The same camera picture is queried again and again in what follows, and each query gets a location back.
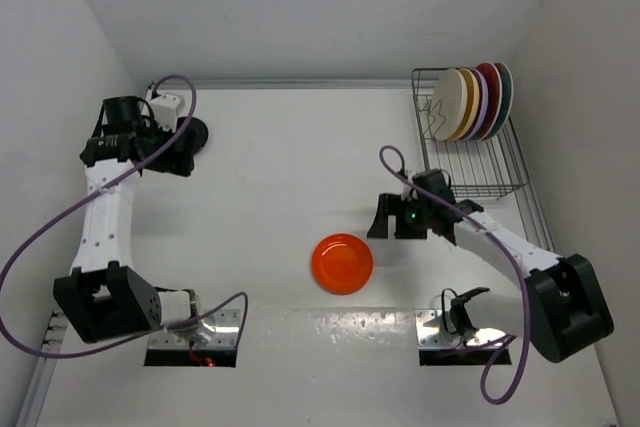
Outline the cream plate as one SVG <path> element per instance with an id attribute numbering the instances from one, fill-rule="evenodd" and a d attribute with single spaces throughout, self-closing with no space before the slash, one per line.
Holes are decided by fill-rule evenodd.
<path id="1" fill-rule="evenodd" d="M 431 134 L 435 140 L 446 141 L 456 132 L 466 112 L 467 94 L 466 81 L 459 70 L 447 69 L 440 75 L 430 110 Z"/>

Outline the black plate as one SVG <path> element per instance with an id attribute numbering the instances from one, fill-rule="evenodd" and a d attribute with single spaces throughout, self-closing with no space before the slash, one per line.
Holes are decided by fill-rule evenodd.
<path id="1" fill-rule="evenodd" d="M 181 147 L 181 137 L 186 131 L 193 131 L 197 135 L 196 140 L 196 150 L 194 151 L 195 155 L 197 155 L 207 144 L 209 139 L 209 129 L 207 125 L 200 119 L 196 117 L 192 117 L 188 122 L 186 129 L 180 136 L 180 138 L 176 141 L 175 146 L 180 151 Z"/>

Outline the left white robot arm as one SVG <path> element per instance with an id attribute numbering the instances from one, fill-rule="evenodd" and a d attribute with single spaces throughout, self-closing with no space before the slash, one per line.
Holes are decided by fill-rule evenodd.
<path id="1" fill-rule="evenodd" d="M 84 342 L 184 324 L 195 316 L 192 290 L 164 291 L 134 269 L 133 202 L 142 177 L 134 167 L 150 159 L 150 171 L 187 177 L 207 140 L 207 126 L 186 117 L 178 94 L 104 100 L 99 124 L 80 154 L 92 198 L 80 245 L 69 274 L 53 285 L 57 304 Z"/>

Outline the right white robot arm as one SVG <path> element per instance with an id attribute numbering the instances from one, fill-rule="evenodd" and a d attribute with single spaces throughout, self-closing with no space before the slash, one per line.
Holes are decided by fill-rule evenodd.
<path id="1" fill-rule="evenodd" d="M 484 327 L 527 335 L 546 360 L 559 363 L 608 337 L 614 321 L 590 261 L 539 248 L 495 221 L 478 203 L 455 198 L 440 170 L 407 177 L 402 193 L 378 197 L 371 239 L 424 239 L 430 233 L 466 250 L 524 289 L 512 301 L 476 287 L 456 296 L 448 319 L 458 335 Z"/>

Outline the red teal floral plate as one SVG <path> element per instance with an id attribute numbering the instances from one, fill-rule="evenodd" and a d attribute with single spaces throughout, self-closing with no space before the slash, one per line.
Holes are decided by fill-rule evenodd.
<path id="1" fill-rule="evenodd" d="M 510 69 L 503 63 L 495 63 L 496 68 L 499 71 L 502 82 L 502 100 L 500 104 L 500 110 L 496 122 L 490 132 L 490 137 L 496 136 L 507 122 L 511 113 L 514 96 L 514 82 Z"/>
<path id="2" fill-rule="evenodd" d="M 475 136 L 476 140 L 484 140 L 489 135 L 498 118 L 502 102 L 502 80 L 499 70 L 494 63 L 481 63 L 476 69 L 484 76 L 488 86 L 487 112 Z"/>

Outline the tan plate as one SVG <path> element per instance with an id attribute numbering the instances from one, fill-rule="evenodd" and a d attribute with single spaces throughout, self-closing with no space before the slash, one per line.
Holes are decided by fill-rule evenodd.
<path id="1" fill-rule="evenodd" d="M 476 75 L 471 69 L 468 68 L 459 68 L 458 71 L 462 75 L 465 82 L 467 88 L 467 98 L 462 121 L 460 122 L 454 134 L 450 137 L 450 140 L 460 140 L 470 132 L 480 105 L 481 91 Z"/>

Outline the orange plate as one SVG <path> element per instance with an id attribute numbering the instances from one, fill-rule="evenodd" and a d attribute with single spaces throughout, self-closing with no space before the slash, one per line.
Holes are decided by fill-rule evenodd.
<path id="1" fill-rule="evenodd" d="M 369 246 L 349 233 L 335 233 L 322 239 L 314 248 L 310 263 L 314 281 L 333 295 L 359 291 L 374 271 Z"/>

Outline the purple plate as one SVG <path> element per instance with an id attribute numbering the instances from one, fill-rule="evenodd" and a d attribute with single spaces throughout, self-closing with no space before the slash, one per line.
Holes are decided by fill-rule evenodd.
<path id="1" fill-rule="evenodd" d="M 488 101 L 489 101 L 489 88 L 488 88 L 486 78 L 477 68 L 472 69 L 472 73 L 474 74 L 474 76 L 478 81 L 480 101 L 479 101 L 478 111 L 474 118 L 472 127 L 466 136 L 466 140 L 471 140 L 480 130 L 481 124 L 484 121 L 487 113 Z"/>

